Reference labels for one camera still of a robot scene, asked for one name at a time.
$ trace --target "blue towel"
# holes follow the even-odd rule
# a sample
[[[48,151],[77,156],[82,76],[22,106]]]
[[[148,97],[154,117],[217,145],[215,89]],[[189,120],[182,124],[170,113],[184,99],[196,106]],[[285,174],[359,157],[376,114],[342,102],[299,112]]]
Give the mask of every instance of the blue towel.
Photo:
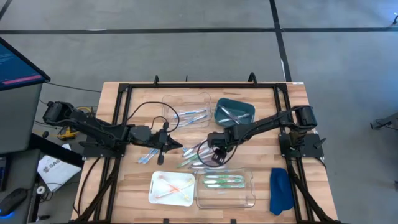
[[[279,215],[284,210],[293,208],[292,188],[289,176],[283,168],[272,168],[271,170],[271,204],[269,210],[274,215]]]

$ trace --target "white plate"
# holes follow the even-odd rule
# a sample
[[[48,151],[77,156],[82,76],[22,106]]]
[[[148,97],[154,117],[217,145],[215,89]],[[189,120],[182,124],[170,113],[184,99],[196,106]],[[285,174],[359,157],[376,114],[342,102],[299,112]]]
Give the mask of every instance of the white plate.
[[[189,197],[189,199],[185,199],[181,192],[173,192],[169,195],[166,195],[161,198],[156,198],[156,196],[167,193],[173,188],[163,180],[159,179],[159,176],[162,175],[163,178],[170,184],[181,188],[187,184],[190,180],[193,180],[191,186],[182,189],[182,192]],[[152,174],[152,181],[150,182],[149,189],[149,202],[150,203],[158,203],[163,205],[179,205],[189,207],[193,203],[193,195],[195,192],[195,177],[192,174],[186,173],[178,173],[178,172],[162,172],[156,171]]]

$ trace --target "wooden table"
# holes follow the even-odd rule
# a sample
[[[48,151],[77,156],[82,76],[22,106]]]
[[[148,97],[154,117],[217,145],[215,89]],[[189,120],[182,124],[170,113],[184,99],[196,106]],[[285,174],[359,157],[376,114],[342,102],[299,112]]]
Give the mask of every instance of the wooden table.
[[[112,121],[118,85],[118,82],[106,82],[104,84],[97,110],[97,118],[107,122]],[[302,83],[287,83],[287,88],[291,106],[308,105],[307,94]],[[195,95],[202,92],[210,94],[213,109],[218,99],[225,97],[254,105],[256,108],[254,120],[276,113],[274,93],[271,89],[265,88],[136,88],[132,92],[129,111],[132,113],[138,105],[145,101],[162,101],[165,95]],[[282,109],[284,110],[282,94],[280,94],[280,98]],[[123,108],[120,109],[119,122],[122,112]],[[150,126],[152,119],[159,115],[162,115],[162,105],[145,105],[128,123]],[[154,130],[159,130],[161,125],[162,120],[157,119]],[[207,134],[213,131],[222,131],[222,127],[215,124],[214,118],[206,128],[178,129],[171,135],[176,141],[190,147],[205,139]],[[275,216],[269,211],[271,168],[286,168],[285,159],[280,154],[277,139],[279,133],[279,129],[275,129],[254,136],[250,141],[239,147],[235,156],[228,163],[229,168],[248,167],[252,170],[256,190],[256,204],[252,208],[202,210],[198,208],[195,202],[191,207],[151,204],[148,201],[148,193],[153,172],[157,170],[191,172],[191,170],[175,168],[182,161],[181,149],[166,153],[164,164],[158,166],[156,158],[153,158],[146,165],[138,164],[138,159],[147,154],[149,149],[133,145],[128,146],[126,155],[121,160],[112,223],[162,223],[164,218],[169,218],[170,223],[229,223],[231,219],[237,219],[238,223],[295,223],[293,209],[284,211],[279,216]],[[85,162],[78,192],[80,192],[82,180],[94,160],[89,159]],[[97,163],[88,178],[81,204],[83,210],[97,194],[103,170],[103,160],[101,159]],[[313,158],[303,158],[303,164],[310,193],[327,215],[337,219],[325,168]],[[302,217],[307,219],[303,198],[301,193],[298,194]],[[107,202],[108,195],[105,195],[101,218],[105,216]],[[75,212],[73,212],[72,218],[76,218]]]

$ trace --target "computer screen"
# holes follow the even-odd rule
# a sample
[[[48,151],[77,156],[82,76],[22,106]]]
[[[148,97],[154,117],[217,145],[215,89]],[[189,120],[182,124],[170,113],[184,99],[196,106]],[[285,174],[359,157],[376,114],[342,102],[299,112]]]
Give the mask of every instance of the computer screen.
[[[0,38],[0,91],[43,83],[50,78]]]

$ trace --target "transparent tray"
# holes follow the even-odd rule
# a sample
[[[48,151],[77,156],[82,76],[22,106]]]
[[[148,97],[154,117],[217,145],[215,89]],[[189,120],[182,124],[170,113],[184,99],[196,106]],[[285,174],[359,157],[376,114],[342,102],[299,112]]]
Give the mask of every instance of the transparent tray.
[[[240,188],[209,188],[204,184],[205,180],[220,180],[206,178],[208,175],[240,175],[243,177]],[[234,177],[222,178],[223,180],[233,180]],[[253,174],[247,168],[228,169],[228,170],[198,170],[197,180],[197,205],[200,208],[251,208],[256,203],[256,195],[253,183]],[[237,183],[226,183],[226,185],[236,185]]]
[[[163,103],[167,103],[173,107],[180,115],[180,124],[178,128],[203,128],[209,125],[211,117],[211,98],[208,93],[200,93],[197,95],[171,96],[165,95],[162,99]],[[192,111],[201,111],[194,114],[185,114]],[[163,106],[163,116],[169,122],[169,129],[173,129],[177,125],[178,119],[173,110],[168,106]]]

